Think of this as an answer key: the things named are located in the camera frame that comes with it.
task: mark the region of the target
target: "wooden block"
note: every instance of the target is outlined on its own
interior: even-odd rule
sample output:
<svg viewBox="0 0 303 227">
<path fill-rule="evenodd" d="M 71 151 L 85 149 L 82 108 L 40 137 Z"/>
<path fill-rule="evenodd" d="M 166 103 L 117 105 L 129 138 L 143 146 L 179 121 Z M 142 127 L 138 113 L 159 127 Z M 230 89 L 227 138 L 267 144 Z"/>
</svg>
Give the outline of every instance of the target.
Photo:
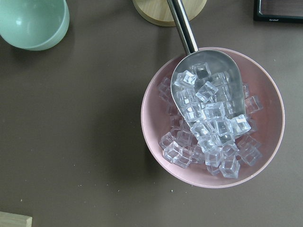
<svg viewBox="0 0 303 227">
<path fill-rule="evenodd" d="M 32 217 L 0 211 L 0 227 L 31 227 Z"/>
<path fill-rule="evenodd" d="M 195 18 L 207 0 L 183 0 L 189 20 Z M 133 0 L 139 14 L 147 21 L 159 26 L 175 26 L 167 0 Z"/>
</svg>

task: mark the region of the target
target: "metal handle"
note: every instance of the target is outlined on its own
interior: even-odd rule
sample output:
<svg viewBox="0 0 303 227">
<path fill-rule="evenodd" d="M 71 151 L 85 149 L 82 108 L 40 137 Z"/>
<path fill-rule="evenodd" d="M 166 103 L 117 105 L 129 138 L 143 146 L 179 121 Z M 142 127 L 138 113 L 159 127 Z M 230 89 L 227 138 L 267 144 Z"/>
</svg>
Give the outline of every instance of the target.
<svg viewBox="0 0 303 227">
<path fill-rule="evenodd" d="M 167 0 L 186 55 L 199 50 L 191 30 L 182 0 Z"/>
</svg>

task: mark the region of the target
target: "ice cube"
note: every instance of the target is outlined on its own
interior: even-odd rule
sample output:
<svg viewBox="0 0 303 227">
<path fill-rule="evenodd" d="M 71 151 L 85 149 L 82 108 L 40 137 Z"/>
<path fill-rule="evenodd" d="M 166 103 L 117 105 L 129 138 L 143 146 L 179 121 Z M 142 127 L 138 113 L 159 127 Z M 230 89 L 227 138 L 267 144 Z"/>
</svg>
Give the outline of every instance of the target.
<svg viewBox="0 0 303 227">
<path fill-rule="evenodd" d="M 218 167 L 223 160 L 222 148 L 212 149 L 211 152 L 205 153 L 205 164 L 207 166 Z"/>
<path fill-rule="evenodd" d="M 174 126 L 173 128 L 171 128 L 170 133 L 173 137 L 176 138 L 178 131 L 181 131 L 180 126 Z"/>
<path fill-rule="evenodd" d="M 239 149 L 235 143 L 227 144 L 222 147 L 223 155 L 225 157 L 234 156 L 239 152 Z"/>
<path fill-rule="evenodd" d="M 163 80 L 158 85 L 159 96 L 165 102 L 170 102 L 172 99 L 171 91 L 170 91 L 170 79 L 164 77 Z"/>
<path fill-rule="evenodd" d="M 206 104 L 203 111 L 208 119 L 222 118 L 225 116 L 223 102 Z"/>
<path fill-rule="evenodd" d="M 209 104 L 209 103 L 215 103 L 215 99 L 214 99 L 214 96 L 211 96 L 210 99 L 205 103 L 206 104 Z"/>
<path fill-rule="evenodd" d="M 242 83 L 244 98 L 248 98 L 250 96 L 250 87 L 248 83 Z"/>
<path fill-rule="evenodd" d="M 230 83 L 231 82 L 231 75 L 230 75 L 230 73 L 228 71 L 224 71 L 223 73 L 225 75 L 225 79 L 226 79 L 227 83 Z"/>
<path fill-rule="evenodd" d="M 190 127 L 189 125 L 187 124 L 187 122 L 184 120 L 184 118 L 182 118 L 180 121 L 180 128 L 182 131 L 190 131 Z"/>
<path fill-rule="evenodd" d="M 180 107 L 184 107 L 189 103 L 198 103 L 198 98 L 196 97 L 195 89 L 186 88 L 176 93 L 176 102 Z"/>
<path fill-rule="evenodd" d="M 244 100 L 244 103 L 246 114 L 252 114 L 263 109 L 258 96 L 250 96 Z"/>
<path fill-rule="evenodd" d="M 175 85 L 183 88 L 194 87 L 197 75 L 192 74 L 190 71 L 185 70 L 184 72 L 177 74 Z"/>
<path fill-rule="evenodd" d="M 197 164 L 203 164 L 205 161 L 205 155 L 202 151 L 202 148 L 200 146 L 194 146 L 193 148 L 193 156 L 192 156 L 192 162 Z"/>
<path fill-rule="evenodd" d="M 239 155 L 237 155 L 236 158 L 240 163 L 240 166 L 247 166 L 247 164 L 243 161 L 243 159 Z"/>
<path fill-rule="evenodd" d="M 175 141 L 172 141 L 164 150 L 163 157 L 173 163 L 175 159 L 182 155 L 182 147 Z"/>
<path fill-rule="evenodd" d="M 169 122 L 170 122 L 171 128 L 180 126 L 179 125 L 180 119 L 181 119 L 181 117 L 179 115 L 170 116 Z"/>
<path fill-rule="evenodd" d="M 206 115 L 203 111 L 201 103 L 189 103 L 182 108 L 182 113 L 186 122 L 196 122 L 198 120 L 205 120 Z"/>
<path fill-rule="evenodd" d="M 249 166 L 255 165 L 255 163 L 262 157 L 260 151 L 251 144 L 248 144 L 244 148 L 240 148 L 238 155 Z"/>
<path fill-rule="evenodd" d="M 254 119 L 246 118 L 248 124 L 250 125 L 250 130 L 247 132 L 248 134 L 254 133 L 258 131 L 257 123 Z"/>
<path fill-rule="evenodd" d="M 213 176 L 216 176 L 218 173 L 220 173 L 219 167 L 206 166 L 206 168 L 207 168 L 207 171 Z"/>
<path fill-rule="evenodd" d="M 243 135 L 250 130 L 250 125 L 246 121 L 246 117 L 243 114 L 233 117 L 231 119 L 231 124 L 234 136 Z"/>
<path fill-rule="evenodd" d="M 259 147 L 261 147 L 262 144 L 260 142 L 258 142 L 256 139 L 254 139 L 253 137 L 251 137 L 250 135 L 247 135 L 247 134 L 241 136 L 240 141 L 237 144 L 239 149 L 249 147 L 250 145 L 259 149 Z"/>
<path fill-rule="evenodd" d="M 196 93 L 196 96 L 206 103 L 218 91 L 218 88 L 207 81 Z"/>
<path fill-rule="evenodd" d="M 210 152 L 210 149 L 214 149 L 221 144 L 219 136 L 212 134 L 208 139 L 198 140 L 198 144 L 201 146 L 204 153 Z"/>
<path fill-rule="evenodd" d="M 192 70 L 199 79 L 203 79 L 211 75 L 207 62 L 194 64 L 192 66 Z"/>
<path fill-rule="evenodd" d="M 231 120 L 227 118 L 217 118 L 214 122 L 214 128 L 219 136 L 233 133 Z"/>
<path fill-rule="evenodd" d="M 179 110 L 177 109 L 177 107 L 176 107 L 175 104 L 174 105 L 168 104 L 166 106 L 166 114 L 172 115 L 172 116 L 178 115 L 179 114 Z"/>
<path fill-rule="evenodd" d="M 178 165 L 179 167 L 182 167 L 182 168 L 187 168 L 190 163 L 192 162 L 192 155 L 193 155 L 193 152 L 191 150 L 188 150 L 186 148 L 183 148 L 182 149 L 182 155 L 180 156 L 177 156 L 175 159 L 174 159 L 174 164 Z"/>
<path fill-rule="evenodd" d="M 190 130 L 197 140 L 200 140 L 209 138 L 213 133 L 214 128 L 210 122 L 203 121 L 194 123 Z"/>
<path fill-rule="evenodd" d="M 235 156 L 225 157 L 219 167 L 222 175 L 227 178 L 238 178 L 240 163 Z"/>
<path fill-rule="evenodd" d="M 170 133 L 166 133 L 164 136 L 161 137 L 159 141 L 159 145 L 162 149 L 165 149 L 169 144 L 171 144 L 173 141 L 175 141 L 176 138 Z"/>
<path fill-rule="evenodd" d="M 234 135 L 231 134 L 226 134 L 223 136 L 219 136 L 219 140 L 220 140 L 220 146 L 224 147 L 227 144 L 233 144 L 235 142 L 235 137 Z"/>
<path fill-rule="evenodd" d="M 214 86 L 220 86 L 222 84 L 227 83 L 226 76 L 223 72 L 215 73 L 215 74 L 211 75 L 209 77 L 209 79 L 210 79 L 210 82 L 212 83 L 212 85 L 214 85 Z"/>
<path fill-rule="evenodd" d="M 214 95 L 215 102 L 227 102 L 232 100 L 227 84 L 217 86 L 218 91 Z"/>
<path fill-rule="evenodd" d="M 234 110 L 233 110 L 231 103 L 228 101 L 223 102 L 223 106 L 224 106 L 225 116 L 228 119 L 231 119 L 234 114 Z"/>
<path fill-rule="evenodd" d="M 185 147 L 192 144 L 193 134 L 190 131 L 179 131 L 177 133 L 176 142 Z"/>
</svg>

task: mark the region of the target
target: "stainless steel scoop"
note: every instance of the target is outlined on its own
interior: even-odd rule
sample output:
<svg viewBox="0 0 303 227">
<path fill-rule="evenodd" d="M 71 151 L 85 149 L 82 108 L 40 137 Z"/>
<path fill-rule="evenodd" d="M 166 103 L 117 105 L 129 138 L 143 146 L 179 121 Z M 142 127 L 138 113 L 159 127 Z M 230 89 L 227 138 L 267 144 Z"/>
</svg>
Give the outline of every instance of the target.
<svg viewBox="0 0 303 227">
<path fill-rule="evenodd" d="M 191 69 L 194 64 L 207 62 L 212 74 L 217 72 L 227 72 L 230 75 L 230 81 L 227 85 L 232 97 L 231 105 L 234 110 L 233 116 L 245 114 L 242 79 L 237 64 L 230 56 L 221 51 L 200 51 L 192 33 L 182 0 L 167 0 L 167 2 L 173 15 L 184 50 L 187 54 L 187 56 L 176 66 L 172 74 L 170 84 L 171 94 L 179 111 L 182 113 L 181 108 L 176 102 L 176 93 L 180 90 L 180 87 L 174 84 L 177 79 L 177 74 Z"/>
</svg>

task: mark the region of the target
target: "green bowl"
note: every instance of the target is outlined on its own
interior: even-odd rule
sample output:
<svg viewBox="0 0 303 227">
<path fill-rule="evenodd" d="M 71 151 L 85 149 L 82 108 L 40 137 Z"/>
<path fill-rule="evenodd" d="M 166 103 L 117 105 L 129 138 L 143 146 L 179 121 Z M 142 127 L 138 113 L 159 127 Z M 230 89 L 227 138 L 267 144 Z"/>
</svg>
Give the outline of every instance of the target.
<svg viewBox="0 0 303 227">
<path fill-rule="evenodd" d="M 41 51 L 55 46 L 69 21 L 65 0 L 0 0 L 0 35 L 18 48 Z"/>
</svg>

